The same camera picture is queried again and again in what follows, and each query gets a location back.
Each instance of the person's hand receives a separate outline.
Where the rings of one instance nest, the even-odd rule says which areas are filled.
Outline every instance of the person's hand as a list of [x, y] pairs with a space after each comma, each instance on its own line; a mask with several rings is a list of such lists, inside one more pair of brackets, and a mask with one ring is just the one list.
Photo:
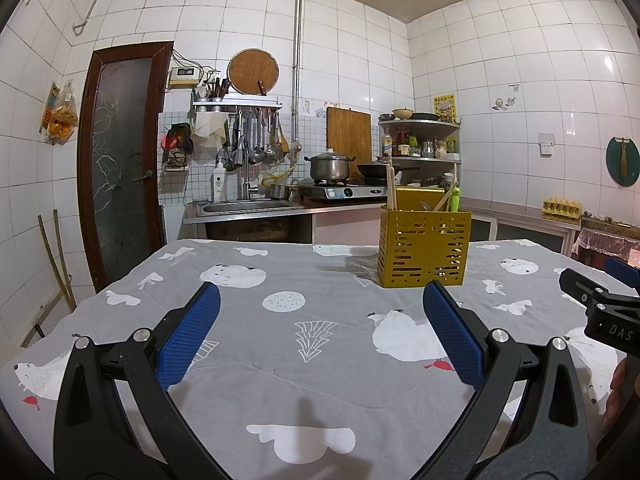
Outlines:
[[[607, 399], [607, 407], [602, 416], [602, 423], [605, 428], [608, 428], [618, 418], [620, 411], [622, 411], [622, 383], [626, 379], [626, 357], [622, 359], [616, 366], [616, 370], [613, 372], [613, 378], [611, 380], [610, 388], [611, 393]], [[636, 395], [640, 397], [640, 376], [636, 379]]]

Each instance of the white circle print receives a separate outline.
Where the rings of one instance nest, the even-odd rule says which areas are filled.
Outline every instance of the white circle print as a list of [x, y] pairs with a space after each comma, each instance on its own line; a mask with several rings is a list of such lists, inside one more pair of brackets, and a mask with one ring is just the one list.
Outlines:
[[305, 304], [305, 297], [299, 292], [284, 290], [274, 292], [262, 301], [262, 306], [272, 312], [292, 312]]

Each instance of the wooden door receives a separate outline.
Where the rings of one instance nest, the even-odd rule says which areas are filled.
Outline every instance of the wooden door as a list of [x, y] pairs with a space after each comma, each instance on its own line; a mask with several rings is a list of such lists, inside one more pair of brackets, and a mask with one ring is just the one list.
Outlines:
[[78, 131], [78, 206], [97, 291], [164, 244], [158, 207], [158, 114], [173, 42], [96, 50]]

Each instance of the yellow utensil holder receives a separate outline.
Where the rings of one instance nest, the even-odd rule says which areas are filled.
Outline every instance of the yellow utensil holder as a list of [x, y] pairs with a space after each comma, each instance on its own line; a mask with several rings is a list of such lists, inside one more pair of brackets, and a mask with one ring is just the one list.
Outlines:
[[382, 206], [378, 281], [385, 288], [424, 286], [434, 278], [462, 285], [471, 213], [389, 211]]

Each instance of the wooden cutting board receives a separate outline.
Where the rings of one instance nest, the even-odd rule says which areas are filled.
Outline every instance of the wooden cutting board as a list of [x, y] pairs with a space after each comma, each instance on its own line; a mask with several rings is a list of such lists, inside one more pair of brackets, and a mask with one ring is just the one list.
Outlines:
[[360, 176], [357, 165], [371, 162], [371, 116], [343, 108], [327, 108], [326, 146], [340, 155], [356, 157], [349, 164], [349, 177]]

